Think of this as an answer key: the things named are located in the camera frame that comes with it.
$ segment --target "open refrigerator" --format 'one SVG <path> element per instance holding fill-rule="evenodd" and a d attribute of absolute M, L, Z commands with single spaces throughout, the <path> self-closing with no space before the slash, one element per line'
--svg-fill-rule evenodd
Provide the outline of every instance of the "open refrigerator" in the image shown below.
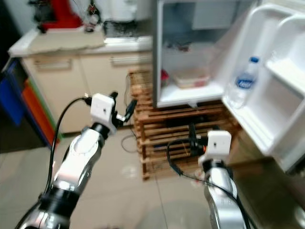
<path fill-rule="evenodd" d="M 293 170 L 305 156 L 305 14 L 252 0 L 158 0 L 155 9 L 154 106 L 221 99 L 265 156 Z M 251 56 L 258 80 L 235 109 L 225 90 Z M 201 81 L 188 78 L 196 72 Z"/>

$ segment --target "orange board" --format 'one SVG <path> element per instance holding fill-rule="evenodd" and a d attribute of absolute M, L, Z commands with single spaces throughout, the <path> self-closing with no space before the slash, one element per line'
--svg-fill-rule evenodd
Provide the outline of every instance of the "orange board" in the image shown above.
<path fill-rule="evenodd" d="M 22 92 L 22 98 L 25 101 L 26 105 L 29 107 L 30 111 L 32 112 L 36 122 L 38 123 L 42 132 L 46 136 L 48 142 L 50 143 L 50 145 L 52 145 L 54 129 L 51 123 L 49 122 L 47 115 L 45 114 L 42 105 L 37 99 L 34 91 L 29 86 L 28 81 L 25 82 L 25 88 Z"/>

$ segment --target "black cable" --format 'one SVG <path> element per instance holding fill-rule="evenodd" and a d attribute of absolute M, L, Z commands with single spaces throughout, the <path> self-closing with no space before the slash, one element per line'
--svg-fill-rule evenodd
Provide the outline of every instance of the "black cable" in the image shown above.
<path fill-rule="evenodd" d="M 171 166 L 171 168 L 180 176 L 183 176 L 183 177 L 186 177 L 186 178 L 190 178 L 190 179 L 193 179 L 193 180 L 196 180 L 196 181 L 200 181 L 208 186 L 211 186 L 211 187 L 216 187 L 218 189 L 220 189 L 221 191 L 223 191 L 229 198 L 231 198 L 239 207 L 241 213 L 242 213 L 242 216 L 244 218 L 244 223 L 246 225 L 246 228 L 247 229 L 251 229 L 250 227 L 250 224 L 249 224 L 249 221 L 251 222 L 252 226 L 254 229 L 257 229 L 256 225 L 254 224 L 254 221 L 251 219 L 251 217 L 249 216 L 249 214 L 245 211 L 240 199 L 237 197 L 235 198 L 235 196 L 228 192 L 226 189 L 214 184 L 214 183 L 211 183 L 207 180 L 202 180 L 202 179 L 199 179 L 195 176 L 191 176 L 189 174 L 186 174 L 184 173 L 175 163 L 172 162 L 171 158 L 170 158 L 170 146 L 173 145 L 174 143 L 177 143 L 177 142 L 185 142 L 185 141 L 189 141 L 189 138 L 183 138 L 183 139 L 177 139 L 177 140 L 173 140 L 171 142 L 168 143 L 167 145 L 167 148 L 166 148 L 166 156 L 167 156 L 167 160 Z"/>
<path fill-rule="evenodd" d="M 129 125 L 129 129 L 132 132 L 132 135 L 135 137 L 135 139 L 137 139 L 137 135 L 135 135 L 134 131 L 132 130 L 132 126 L 131 125 Z"/>
<path fill-rule="evenodd" d="M 127 74 L 126 77 L 125 77 L 126 87 L 125 87 L 125 92 L 124 92 L 124 104 L 125 104 L 126 107 L 127 107 L 127 98 L 126 98 L 126 96 L 127 96 L 127 91 L 129 89 L 129 82 L 128 82 L 128 78 L 129 77 L 130 77 L 129 74 Z"/>
<path fill-rule="evenodd" d="M 127 135 L 125 136 L 122 140 L 121 140 L 121 147 L 123 148 L 123 150 L 125 150 L 127 153 L 136 153 L 138 152 L 137 150 L 128 150 L 126 149 L 126 147 L 124 146 L 124 141 L 128 138 L 131 138 L 131 137 L 135 137 L 134 133 L 132 135 Z"/>
<path fill-rule="evenodd" d="M 69 151 L 70 151 L 70 146 L 68 146 L 68 148 L 67 148 L 67 150 L 66 150 L 66 152 L 65 152 L 65 154 L 64 154 L 64 156 L 63 156 L 63 158 L 62 158 L 62 162 L 64 162 L 64 160 L 66 160 Z"/>
<path fill-rule="evenodd" d="M 66 113 L 66 111 L 69 109 L 69 107 L 79 101 L 79 100 L 86 100 L 87 98 L 86 97 L 80 97 L 80 98 L 77 98 L 77 99 L 74 99 L 72 100 L 67 106 L 66 108 L 62 111 L 58 121 L 57 121 L 57 124 L 56 124 L 56 128 L 55 128 L 55 133 L 54 133 L 54 138 L 53 138 L 53 143 L 52 143 L 52 148 L 51 148 L 51 153 L 50 153 L 50 163 L 49 163 L 49 172 L 48 172 L 48 178 L 47 178 L 47 184 L 46 184 L 46 188 L 44 189 L 44 192 L 43 194 L 46 194 L 49 190 L 50 190 L 50 187 L 51 187 L 51 179 L 52 179 L 52 173 L 53 173 L 53 161 L 54 161 L 54 152 L 55 152 L 55 147 L 56 147 L 56 141 L 57 141 L 57 135 L 58 135 L 58 132 L 59 132 L 59 127 L 61 125 L 61 121 Z"/>

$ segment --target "bottle label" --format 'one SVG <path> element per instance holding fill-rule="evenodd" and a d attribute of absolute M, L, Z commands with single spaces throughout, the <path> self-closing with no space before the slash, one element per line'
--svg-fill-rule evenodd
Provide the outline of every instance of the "bottle label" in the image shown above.
<path fill-rule="evenodd" d="M 253 80 L 250 79 L 237 79 L 236 86 L 242 89 L 250 89 L 254 84 Z"/>

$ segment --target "kitchen counter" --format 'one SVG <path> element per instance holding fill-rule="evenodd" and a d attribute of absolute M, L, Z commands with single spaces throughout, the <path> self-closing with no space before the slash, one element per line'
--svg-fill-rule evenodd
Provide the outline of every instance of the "kitchen counter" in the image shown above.
<path fill-rule="evenodd" d="M 33 55 L 29 47 L 31 42 L 38 36 L 39 31 L 32 29 L 20 38 L 13 46 L 9 49 L 11 57 L 26 57 Z M 153 39 L 151 36 L 142 36 L 136 38 L 106 38 L 105 45 L 92 48 L 92 49 L 77 49 L 73 51 L 56 51 L 56 53 L 74 53 L 74 54 L 98 54 L 98 53 L 113 53 L 113 52 L 143 52 L 151 51 L 153 45 Z"/>

